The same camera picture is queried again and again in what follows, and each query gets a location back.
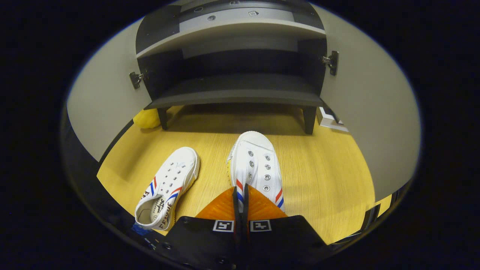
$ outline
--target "white box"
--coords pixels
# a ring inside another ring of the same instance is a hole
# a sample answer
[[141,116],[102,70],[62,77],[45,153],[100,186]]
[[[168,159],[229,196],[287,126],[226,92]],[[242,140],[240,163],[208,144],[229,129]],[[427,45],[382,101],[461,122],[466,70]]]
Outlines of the white box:
[[338,123],[337,123],[335,121],[335,117],[333,117],[333,115],[327,114],[323,107],[319,107],[319,110],[317,110],[317,118],[320,126],[325,126],[325,127],[348,132],[347,127],[343,125],[342,121],[338,120]]

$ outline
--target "blue object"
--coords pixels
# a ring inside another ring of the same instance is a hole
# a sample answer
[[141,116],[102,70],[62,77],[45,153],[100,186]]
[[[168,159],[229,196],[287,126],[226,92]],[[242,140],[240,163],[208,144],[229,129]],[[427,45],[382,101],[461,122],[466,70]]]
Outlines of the blue object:
[[134,223],[133,226],[132,226],[132,230],[134,230],[136,233],[138,233],[139,235],[145,235],[149,232],[151,232],[152,230],[150,229],[144,229],[141,225],[139,225],[138,223]]

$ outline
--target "wooden floor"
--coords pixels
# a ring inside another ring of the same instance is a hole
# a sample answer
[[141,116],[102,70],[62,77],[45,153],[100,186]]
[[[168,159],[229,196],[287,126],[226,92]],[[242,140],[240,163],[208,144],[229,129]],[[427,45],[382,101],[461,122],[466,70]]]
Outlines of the wooden floor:
[[[302,112],[295,107],[255,108],[248,104],[172,107],[167,131],[142,130],[134,124],[105,158],[97,177],[133,214],[165,159],[179,147],[192,147],[200,156],[199,177],[179,201],[175,218],[195,216],[230,187],[227,155],[241,133],[255,130],[275,147],[287,215],[304,216],[327,244],[359,230],[365,211],[380,202],[374,201],[368,167],[352,136],[318,123],[313,135],[306,135]],[[382,203],[381,213],[386,205]]]

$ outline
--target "canvas shoe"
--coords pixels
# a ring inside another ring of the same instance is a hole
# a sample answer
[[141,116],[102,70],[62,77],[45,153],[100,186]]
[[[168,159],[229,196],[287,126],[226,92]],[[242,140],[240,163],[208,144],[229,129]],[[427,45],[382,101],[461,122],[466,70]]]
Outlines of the canvas shoe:
[[263,134],[241,134],[227,158],[232,185],[237,187],[240,212],[243,212],[243,187],[248,184],[285,212],[282,175],[272,143]]
[[135,221],[145,229],[167,230],[175,222],[175,206],[195,181],[200,159],[190,147],[173,152],[155,174],[135,209]]

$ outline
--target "yellow object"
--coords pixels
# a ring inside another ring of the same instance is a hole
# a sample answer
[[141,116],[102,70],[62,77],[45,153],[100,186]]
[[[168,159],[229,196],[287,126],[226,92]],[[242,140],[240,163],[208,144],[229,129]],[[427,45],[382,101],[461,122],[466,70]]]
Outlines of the yellow object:
[[156,109],[142,110],[133,118],[140,128],[156,128],[160,125],[160,117]]

